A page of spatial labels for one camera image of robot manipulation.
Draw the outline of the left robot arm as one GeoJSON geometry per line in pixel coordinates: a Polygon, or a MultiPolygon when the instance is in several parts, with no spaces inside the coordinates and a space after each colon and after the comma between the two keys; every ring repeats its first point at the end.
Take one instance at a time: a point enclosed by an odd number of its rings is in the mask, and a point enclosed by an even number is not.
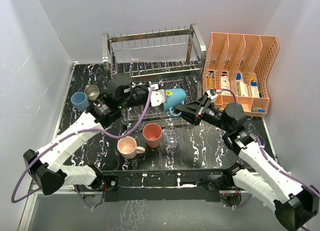
{"type": "Polygon", "coordinates": [[[24,161],[27,172],[44,195],[62,186],[84,185],[93,191],[103,186],[103,174],[93,164],[68,166],[65,161],[98,133],[121,117],[123,108],[144,105],[145,114],[157,84],[133,85],[128,73],[119,73],[107,82],[106,89],[91,102],[79,118],[51,143],[33,151],[27,150],[24,161]]]}

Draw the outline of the light blue tumbler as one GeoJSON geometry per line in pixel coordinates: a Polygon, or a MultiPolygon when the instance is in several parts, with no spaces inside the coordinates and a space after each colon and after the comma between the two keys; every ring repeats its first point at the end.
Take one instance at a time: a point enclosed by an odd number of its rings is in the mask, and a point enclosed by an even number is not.
{"type": "Polygon", "coordinates": [[[84,92],[76,92],[71,96],[72,104],[81,112],[84,112],[90,105],[89,100],[84,92]]]}

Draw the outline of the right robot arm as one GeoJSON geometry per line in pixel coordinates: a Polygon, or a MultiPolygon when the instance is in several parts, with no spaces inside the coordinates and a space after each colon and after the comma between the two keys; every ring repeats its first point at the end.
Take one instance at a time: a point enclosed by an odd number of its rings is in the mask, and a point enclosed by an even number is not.
{"type": "Polygon", "coordinates": [[[302,228],[319,213],[319,191],[288,174],[264,151],[259,138],[244,127],[247,117],[239,103],[228,103],[219,111],[215,109],[214,100],[214,96],[204,95],[196,101],[177,105],[175,111],[195,126],[205,121],[224,130],[222,139],[227,148],[260,175],[255,177],[235,163],[223,170],[223,185],[230,190],[241,188],[259,199],[288,231],[302,228]]]}

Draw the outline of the peach handled mug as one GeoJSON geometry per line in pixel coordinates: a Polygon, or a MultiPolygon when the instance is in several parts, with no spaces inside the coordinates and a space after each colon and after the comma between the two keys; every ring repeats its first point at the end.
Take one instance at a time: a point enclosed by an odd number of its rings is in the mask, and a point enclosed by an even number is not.
{"type": "Polygon", "coordinates": [[[137,142],[133,137],[127,136],[121,138],[117,143],[117,150],[120,155],[125,159],[133,159],[138,154],[143,154],[146,149],[141,146],[137,146],[137,142]]]}

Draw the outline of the blue handled mug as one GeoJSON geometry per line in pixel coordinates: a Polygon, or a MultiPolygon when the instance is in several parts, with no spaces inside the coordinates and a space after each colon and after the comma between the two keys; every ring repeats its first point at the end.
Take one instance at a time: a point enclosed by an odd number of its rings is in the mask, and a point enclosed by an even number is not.
{"type": "Polygon", "coordinates": [[[169,113],[171,117],[178,118],[181,112],[174,113],[174,109],[178,105],[183,105],[187,99],[187,95],[182,88],[165,89],[165,102],[156,107],[160,113],[169,113]]]}

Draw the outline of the dusty pink tumbler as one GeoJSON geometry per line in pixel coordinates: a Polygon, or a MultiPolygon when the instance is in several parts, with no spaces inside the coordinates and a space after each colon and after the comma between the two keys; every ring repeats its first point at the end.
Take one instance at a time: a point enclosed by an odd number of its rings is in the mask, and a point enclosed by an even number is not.
{"type": "Polygon", "coordinates": [[[163,131],[161,126],[156,123],[148,123],[142,130],[142,134],[146,139],[147,145],[156,148],[160,144],[163,131]]]}

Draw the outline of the clear glass cup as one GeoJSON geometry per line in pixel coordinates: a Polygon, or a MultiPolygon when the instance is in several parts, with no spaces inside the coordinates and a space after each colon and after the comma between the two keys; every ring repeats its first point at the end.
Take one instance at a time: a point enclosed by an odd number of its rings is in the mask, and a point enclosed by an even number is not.
{"type": "Polygon", "coordinates": [[[178,147],[182,137],[181,131],[176,127],[166,128],[163,132],[165,145],[170,149],[178,147]]]}

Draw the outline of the cream and brown steel cup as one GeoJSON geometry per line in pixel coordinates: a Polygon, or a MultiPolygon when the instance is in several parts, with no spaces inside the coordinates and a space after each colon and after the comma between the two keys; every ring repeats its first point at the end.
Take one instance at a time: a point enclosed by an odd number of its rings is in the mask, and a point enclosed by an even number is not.
{"type": "Polygon", "coordinates": [[[96,85],[89,85],[85,88],[84,93],[87,96],[88,100],[93,102],[99,97],[100,90],[96,85]]]}

